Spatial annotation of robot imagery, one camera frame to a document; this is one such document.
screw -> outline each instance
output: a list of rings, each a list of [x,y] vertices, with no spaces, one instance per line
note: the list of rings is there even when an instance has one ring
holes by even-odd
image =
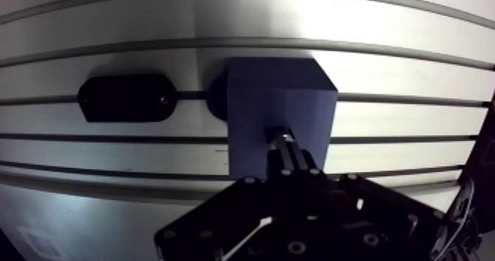
[[[288,176],[288,175],[291,175],[292,174],[292,172],[290,170],[288,170],[288,169],[283,169],[281,172],[285,176]]]
[[[175,233],[175,231],[172,231],[172,230],[167,230],[163,233],[163,236],[164,238],[166,239],[170,239],[170,238],[173,238],[177,235],[177,233]]]
[[[303,254],[306,251],[306,245],[300,241],[292,241],[287,245],[287,250],[291,254]]]
[[[203,230],[200,232],[200,238],[206,239],[206,238],[211,238],[213,236],[213,233],[209,230]]]
[[[380,238],[376,236],[375,234],[368,233],[362,238],[365,243],[369,246],[375,247],[380,243]]]
[[[247,178],[244,178],[244,182],[246,184],[253,184],[254,182],[256,182],[256,179],[254,179],[252,177],[247,177]]]

wire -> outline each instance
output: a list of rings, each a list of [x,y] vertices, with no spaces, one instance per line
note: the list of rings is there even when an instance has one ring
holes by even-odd
[[[480,257],[478,256],[478,253],[473,251],[473,255],[476,258],[476,260],[481,261]]]
[[[474,195],[474,182],[470,177],[467,177],[467,179],[471,183],[471,193],[468,198],[468,205],[466,206],[466,211],[464,212],[463,220],[460,222],[459,226],[455,230],[454,234],[450,237],[449,241],[442,248],[437,258],[435,258],[435,261],[440,260],[440,258],[445,254],[445,252],[447,251],[447,249],[449,249],[452,242],[454,242],[455,238],[459,235],[460,230],[464,227],[464,223],[466,223],[467,221],[469,210],[471,209],[471,202],[473,201],[473,195]]]

black mount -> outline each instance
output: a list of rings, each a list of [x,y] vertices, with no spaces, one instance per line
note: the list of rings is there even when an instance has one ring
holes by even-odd
[[[433,260],[448,216],[358,175],[328,178],[280,132],[268,179],[243,178],[155,235],[175,260]]]

blue block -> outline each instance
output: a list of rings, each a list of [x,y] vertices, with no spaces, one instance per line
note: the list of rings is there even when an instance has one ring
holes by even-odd
[[[337,89],[313,59],[233,58],[228,62],[228,151],[232,178],[266,178],[266,132],[289,128],[323,169]]]

mounting hole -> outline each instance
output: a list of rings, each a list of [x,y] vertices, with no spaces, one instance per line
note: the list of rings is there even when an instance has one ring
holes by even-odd
[[[363,238],[362,238],[363,241],[365,241],[365,244],[369,245],[369,246],[377,246],[378,243],[380,243],[380,238],[378,238],[378,236],[376,236],[375,234],[372,234],[372,233],[368,233],[366,234]]]
[[[177,233],[175,233],[175,231],[173,231],[173,230],[167,230],[163,233],[163,236],[166,239],[170,239],[170,238],[177,236]]]
[[[244,182],[246,184],[253,184],[254,182],[256,182],[256,179],[254,179],[252,177],[247,177],[247,178],[244,178]]]
[[[291,175],[291,174],[292,174],[292,172],[291,172],[290,170],[288,170],[288,169],[283,169],[283,170],[281,171],[281,173],[282,173],[282,175],[285,175],[285,176],[289,176],[289,175]]]
[[[306,245],[301,241],[292,241],[287,245],[287,250],[291,254],[303,254],[306,251]]]
[[[362,205],[365,203],[365,201],[362,199],[362,198],[358,198],[357,199],[357,202],[356,202],[356,208],[358,210],[361,210],[362,209]]]

